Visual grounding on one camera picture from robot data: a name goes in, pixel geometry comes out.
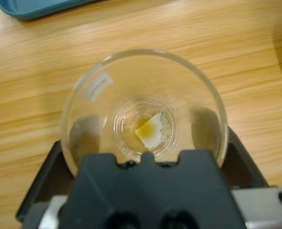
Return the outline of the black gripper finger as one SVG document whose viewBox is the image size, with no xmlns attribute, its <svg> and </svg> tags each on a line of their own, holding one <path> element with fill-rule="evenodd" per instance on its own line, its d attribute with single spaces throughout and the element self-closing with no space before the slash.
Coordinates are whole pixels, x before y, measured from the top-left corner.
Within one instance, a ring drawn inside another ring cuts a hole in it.
<svg viewBox="0 0 282 229">
<path fill-rule="evenodd" d="M 230 127 L 228 127 L 227 149 L 220 171 L 222 190 L 269 187 L 247 149 Z"/>
<path fill-rule="evenodd" d="M 73 181 L 74 176 L 66 165 L 60 141 L 56 141 L 22 201 L 16 220 L 24 221 L 28 211 L 37 203 L 48 202 L 56 195 L 67 195 Z"/>
</svg>

